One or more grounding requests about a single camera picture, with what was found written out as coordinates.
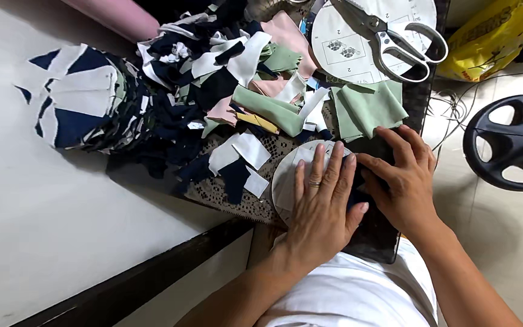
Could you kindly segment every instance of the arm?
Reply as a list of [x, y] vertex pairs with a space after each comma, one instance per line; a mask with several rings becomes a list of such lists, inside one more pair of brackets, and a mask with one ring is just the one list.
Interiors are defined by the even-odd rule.
[[[402, 138], [377, 128], [393, 148], [395, 166], [359, 154], [358, 161], [370, 169], [361, 174], [379, 209], [425, 260], [445, 321], [450, 327], [523, 326], [437, 216], [432, 199], [436, 160], [431, 148], [406, 125], [399, 133]], [[388, 183], [388, 192], [373, 173]]]
[[368, 203], [346, 213], [356, 170], [356, 156], [345, 160], [344, 145], [337, 142], [324, 171], [324, 145], [314, 153], [310, 181], [304, 184], [305, 162], [296, 167], [294, 219], [287, 238], [253, 269], [239, 275], [193, 308], [175, 326], [253, 326], [280, 297], [317, 266], [330, 260], [350, 241]]

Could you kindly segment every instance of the plastic bag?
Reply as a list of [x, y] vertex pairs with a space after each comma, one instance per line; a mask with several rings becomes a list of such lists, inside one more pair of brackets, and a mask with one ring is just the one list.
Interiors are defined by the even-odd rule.
[[481, 81], [506, 67], [523, 47], [523, 0], [497, 0], [447, 41], [449, 56], [439, 64], [444, 78]]

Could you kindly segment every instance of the right hand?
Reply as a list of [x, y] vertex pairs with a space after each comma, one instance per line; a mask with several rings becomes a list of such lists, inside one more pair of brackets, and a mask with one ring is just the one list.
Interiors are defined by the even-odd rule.
[[[380, 158], [360, 153], [358, 162], [370, 170], [361, 171], [366, 188], [377, 207], [390, 223], [408, 238], [424, 233], [425, 227], [440, 221], [433, 206], [432, 179], [437, 160], [429, 145], [407, 125], [397, 133], [382, 127], [376, 128], [392, 148], [395, 166]], [[389, 185], [385, 191], [374, 175]]]

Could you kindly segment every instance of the metal object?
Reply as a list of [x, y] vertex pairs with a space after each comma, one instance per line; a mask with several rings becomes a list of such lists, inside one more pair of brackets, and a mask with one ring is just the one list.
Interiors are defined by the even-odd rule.
[[[379, 43], [380, 63], [386, 74], [402, 81], [419, 83], [426, 80], [431, 74], [431, 69], [429, 68], [430, 64], [441, 63], [447, 58], [447, 55], [449, 54], [447, 42], [441, 34], [430, 26], [415, 21], [408, 21], [406, 23], [385, 23], [381, 18], [375, 15], [368, 15], [360, 8], [360, 6], [355, 4], [353, 0], [346, 0], [346, 2], [352, 5], [351, 8], [360, 22], [375, 33]], [[437, 41], [440, 59], [430, 59], [424, 51], [421, 49], [415, 49], [411, 43], [406, 40], [406, 33], [411, 31], [421, 33], [432, 41]], [[395, 73], [382, 60], [383, 54], [390, 54], [411, 66], [419, 66], [423, 70], [424, 77], [410, 79]]]
[[[508, 105], [514, 108], [510, 125], [489, 120], [489, 114]], [[479, 156], [478, 136], [492, 148], [492, 157], [487, 162]], [[480, 110], [465, 130], [463, 152], [471, 169], [486, 182], [510, 191], [523, 191], [523, 183], [503, 177], [503, 171], [510, 166], [523, 169], [523, 95], [498, 100]]]

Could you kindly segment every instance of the left hand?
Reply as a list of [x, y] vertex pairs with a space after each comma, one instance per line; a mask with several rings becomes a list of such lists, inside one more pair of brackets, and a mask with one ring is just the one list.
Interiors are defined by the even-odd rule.
[[304, 160], [296, 167], [294, 219], [284, 245], [291, 258], [308, 272], [332, 259], [350, 242], [368, 210], [368, 203], [359, 203], [346, 212], [356, 156], [348, 155], [341, 170], [343, 155], [344, 144], [338, 141], [323, 174], [324, 145], [316, 147], [310, 182], [321, 183], [319, 187], [305, 185]]

